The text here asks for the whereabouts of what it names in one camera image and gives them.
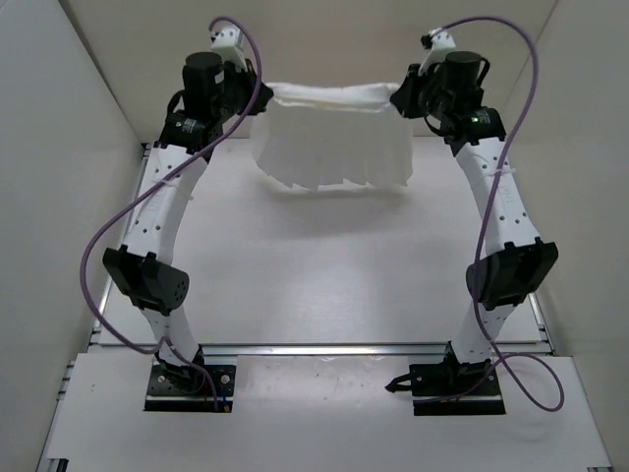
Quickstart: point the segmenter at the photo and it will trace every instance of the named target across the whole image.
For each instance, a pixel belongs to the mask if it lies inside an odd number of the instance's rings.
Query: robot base
[[[478,378],[459,378],[456,385],[451,385],[443,374],[443,364],[412,364],[410,370],[415,416],[474,416],[506,413],[497,376],[489,376],[475,390],[458,400],[422,403],[422,400],[462,393],[474,386]]]
[[[205,384],[196,391],[183,391],[170,383],[159,364],[150,370],[144,411],[181,411],[200,413],[231,413],[234,402],[235,365],[205,365],[214,381],[218,395],[218,411],[214,409],[212,392]]]

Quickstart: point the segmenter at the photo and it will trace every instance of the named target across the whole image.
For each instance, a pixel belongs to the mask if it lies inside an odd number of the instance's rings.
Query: table surface
[[[200,343],[445,342],[469,305],[465,270],[480,218],[440,139],[414,140],[407,189],[286,189],[255,165],[249,140],[218,147],[175,245]],[[105,315],[136,342],[145,319],[113,287]],[[500,341],[535,342],[529,303]],[[101,344],[118,344],[103,333]]]
[[[546,358],[566,391],[554,414],[530,403],[502,368],[506,415],[414,417],[411,397],[383,386],[403,356],[238,359],[231,414],[143,411],[150,359],[79,356],[49,458],[68,472],[575,472],[609,465],[570,358]],[[538,363],[512,366],[541,402],[557,400]]]

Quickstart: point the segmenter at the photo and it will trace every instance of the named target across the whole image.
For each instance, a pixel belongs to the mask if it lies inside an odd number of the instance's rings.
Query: robotic arm
[[[212,37],[212,52],[188,56],[184,89],[175,93],[159,140],[150,151],[141,193],[160,181],[192,154],[222,135],[223,124],[241,114],[252,97],[256,73],[244,58],[242,33],[225,28]],[[250,115],[265,110],[273,97],[262,84]],[[183,98],[184,108],[176,107]],[[119,249],[107,249],[103,263],[123,295],[144,315],[155,339],[168,335],[177,353],[203,366],[200,346],[190,332],[183,303],[188,275],[173,267],[173,248],[184,211],[211,154],[199,159],[136,207],[131,229]],[[163,344],[156,355],[164,376],[182,390],[202,383],[200,374]]]
[[[455,51],[454,40],[444,29],[423,36],[422,44],[429,50],[428,56],[421,65],[409,66],[391,103],[405,118],[424,118],[450,146],[470,183],[481,217],[494,176],[501,173],[489,213],[486,257],[479,264],[478,275],[474,265],[466,272],[473,301],[458,335],[448,343],[439,369],[432,370],[434,377],[428,379],[447,383],[452,387],[449,391],[463,391],[481,379],[490,366],[491,345],[480,330],[474,300],[479,303],[484,328],[495,339],[516,306],[539,288],[558,252],[554,243],[543,242],[531,222],[508,160],[502,169],[497,168],[506,133],[498,112],[482,105],[481,85],[489,62],[475,52]],[[438,129],[429,117],[440,122]],[[476,292],[475,278],[480,281]],[[396,384],[387,388],[394,391]]]

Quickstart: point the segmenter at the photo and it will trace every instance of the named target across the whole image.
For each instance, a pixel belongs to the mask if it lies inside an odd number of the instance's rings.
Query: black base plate
[[[164,371],[158,364],[153,364],[150,370],[144,411],[182,411],[203,413],[231,413],[234,403],[234,384],[236,380],[236,366],[205,365],[205,369],[212,377],[218,395],[218,411],[214,409],[212,392],[208,385],[197,392],[182,391],[168,382]],[[228,383],[221,383],[221,377],[229,376]],[[227,401],[223,401],[223,391]]]
[[[496,375],[489,376],[460,400],[420,403],[418,400],[422,398],[462,393],[474,386],[478,379],[461,379],[452,386],[443,381],[442,364],[412,364],[410,369],[413,377],[411,388],[415,416],[504,415],[506,413]]]

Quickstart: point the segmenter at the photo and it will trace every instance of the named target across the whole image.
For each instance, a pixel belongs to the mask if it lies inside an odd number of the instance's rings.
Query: fabric
[[[257,166],[289,188],[317,190],[344,180],[407,185],[412,127],[389,103],[399,86],[317,88],[268,84],[274,97],[254,120]]]

